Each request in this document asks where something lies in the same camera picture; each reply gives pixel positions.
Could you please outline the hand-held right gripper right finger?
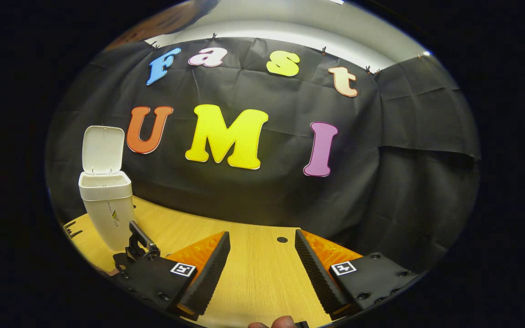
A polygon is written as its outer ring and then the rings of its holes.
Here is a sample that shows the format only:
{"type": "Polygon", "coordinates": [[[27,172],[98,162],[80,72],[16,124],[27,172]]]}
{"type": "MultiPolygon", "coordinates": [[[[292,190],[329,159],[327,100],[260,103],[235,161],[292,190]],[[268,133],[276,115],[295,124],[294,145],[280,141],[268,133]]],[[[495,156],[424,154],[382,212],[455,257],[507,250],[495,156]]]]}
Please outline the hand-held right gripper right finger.
{"type": "Polygon", "coordinates": [[[294,247],[315,294],[331,319],[351,316],[385,301],[419,276],[380,252],[359,255],[296,229],[294,247]]]}

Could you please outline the white desktop garbage bin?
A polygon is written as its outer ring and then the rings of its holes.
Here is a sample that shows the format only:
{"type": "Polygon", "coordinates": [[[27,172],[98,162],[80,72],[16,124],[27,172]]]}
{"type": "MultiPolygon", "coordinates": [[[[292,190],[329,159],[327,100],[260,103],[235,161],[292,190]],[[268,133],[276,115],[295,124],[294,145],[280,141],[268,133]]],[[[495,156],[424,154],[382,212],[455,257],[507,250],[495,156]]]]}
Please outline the white desktop garbage bin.
{"type": "Polygon", "coordinates": [[[135,220],[133,188],[122,171],[123,129],[92,125],[85,130],[78,187],[87,214],[112,251],[129,244],[129,223],[135,220]]]}

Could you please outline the black backdrop cloth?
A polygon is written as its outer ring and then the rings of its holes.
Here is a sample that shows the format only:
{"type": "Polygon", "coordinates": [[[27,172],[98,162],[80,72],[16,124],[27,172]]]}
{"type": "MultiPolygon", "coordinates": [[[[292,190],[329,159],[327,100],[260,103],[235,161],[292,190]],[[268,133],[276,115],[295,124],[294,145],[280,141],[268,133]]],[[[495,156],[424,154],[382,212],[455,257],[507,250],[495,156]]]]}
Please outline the black backdrop cloth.
{"type": "Polygon", "coordinates": [[[135,107],[173,108],[158,147],[124,146],[139,198],[196,215],[293,226],[355,252],[381,252],[415,272],[454,244],[479,188],[471,107],[429,56],[375,75],[277,40],[192,40],[153,50],[130,43],[98,54],[67,91],[46,144],[46,182],[62,220],[85,213],[77,179],[90,125],[129,130],[135,107]],[[202,104],[227,125],[268,115],[255,170],[190,161],[202,104]]]}

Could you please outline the wooden desktop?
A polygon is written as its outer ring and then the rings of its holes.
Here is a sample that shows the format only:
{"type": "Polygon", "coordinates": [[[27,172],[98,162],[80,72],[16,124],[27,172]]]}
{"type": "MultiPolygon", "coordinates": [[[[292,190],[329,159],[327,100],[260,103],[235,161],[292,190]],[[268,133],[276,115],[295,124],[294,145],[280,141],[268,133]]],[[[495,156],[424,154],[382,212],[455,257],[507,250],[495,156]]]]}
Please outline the wooden desktop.
{"type": "Polygon", "coordinates": [[[192,215],[133,197],[137,223],[168,255],[222,231],[231,251],[210,304],[196,323],[209,328],[271,324],[280,316],[310,328],[329,324],[294,248],[294,227],[258,226],[192,215]]]}

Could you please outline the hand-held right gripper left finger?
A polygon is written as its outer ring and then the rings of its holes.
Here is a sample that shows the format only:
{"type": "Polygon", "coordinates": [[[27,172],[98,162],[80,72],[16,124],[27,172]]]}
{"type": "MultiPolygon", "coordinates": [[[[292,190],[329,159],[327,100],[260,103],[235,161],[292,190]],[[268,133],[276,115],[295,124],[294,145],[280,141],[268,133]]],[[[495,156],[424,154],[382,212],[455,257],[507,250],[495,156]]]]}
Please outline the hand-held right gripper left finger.
{"type": "Polygon", "coordinates": [[[196,321],[204,315],[231,250],[227,231],[215,233],[167,257],[144,251],[136,237],[113,256],[113,280],[126,292],[163,313],[196,321]]]}

